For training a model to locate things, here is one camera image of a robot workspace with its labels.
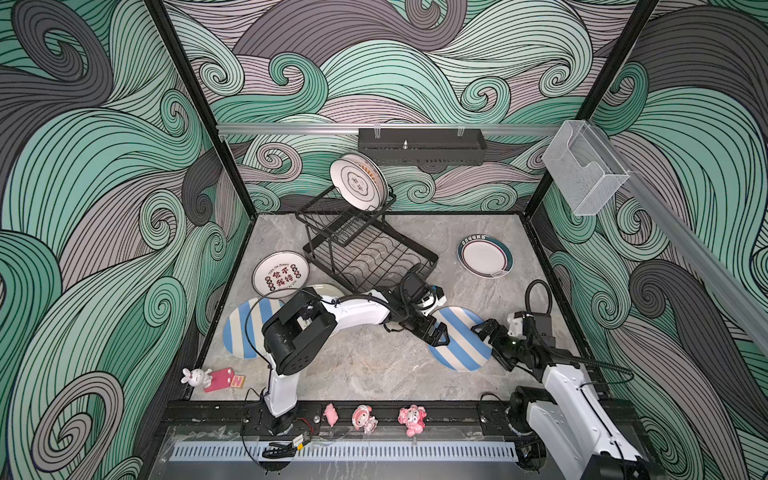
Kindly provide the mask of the white plate green red rim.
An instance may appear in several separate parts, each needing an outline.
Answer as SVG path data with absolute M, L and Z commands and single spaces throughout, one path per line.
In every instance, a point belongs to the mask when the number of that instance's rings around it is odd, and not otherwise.
M 510 249 L 487 234 L 473 234 L 460 241 L 457 257 L 470 273 L 484 279 L 498 279 L 509 274 L 514 265 Z

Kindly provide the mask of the cream floral painted plate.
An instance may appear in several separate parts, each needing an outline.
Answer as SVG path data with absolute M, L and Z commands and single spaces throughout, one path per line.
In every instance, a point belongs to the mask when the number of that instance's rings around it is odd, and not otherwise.
M 332 298 L 343 297 L 345 293 L 337 286 L 329 283 L 320 283 L 310 286 L 318 295 Z

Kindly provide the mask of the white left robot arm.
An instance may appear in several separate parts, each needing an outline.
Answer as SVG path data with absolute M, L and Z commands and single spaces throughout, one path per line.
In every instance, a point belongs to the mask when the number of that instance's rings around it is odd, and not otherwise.
M 447 325 L 432 312 L 445 303 L 443 291 L 430 285 L 373 289 L 362 294 L 331 296 L 316 287 L 291 288 L 293 296 L 275 312 L 263 314 L 260 299 L 241 316 L 242 338 L 268 368 L 260 394 L 263 413 L 257 432 L 278 435 L 298 418 L 300 373 L 315 360 L 336 333 L 366 325 L 393 322 L 431 347 L 447 346 Z

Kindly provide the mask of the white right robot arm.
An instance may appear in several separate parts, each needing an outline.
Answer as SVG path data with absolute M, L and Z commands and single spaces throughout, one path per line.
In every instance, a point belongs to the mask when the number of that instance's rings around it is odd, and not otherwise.
M 558 348 L 535 316 L 519 320 L 515 336 L 494 319 L 472 331 L 503 367 L 522 366 L 541 384 L 518 387 L 508 402 L 511 430 L 526 438 L 517 444 L 520 463 L 533 468 L 545 455 L 567 479 L 652 479 L 655 467 L 600 403 L 582 370 L 587 361 Z

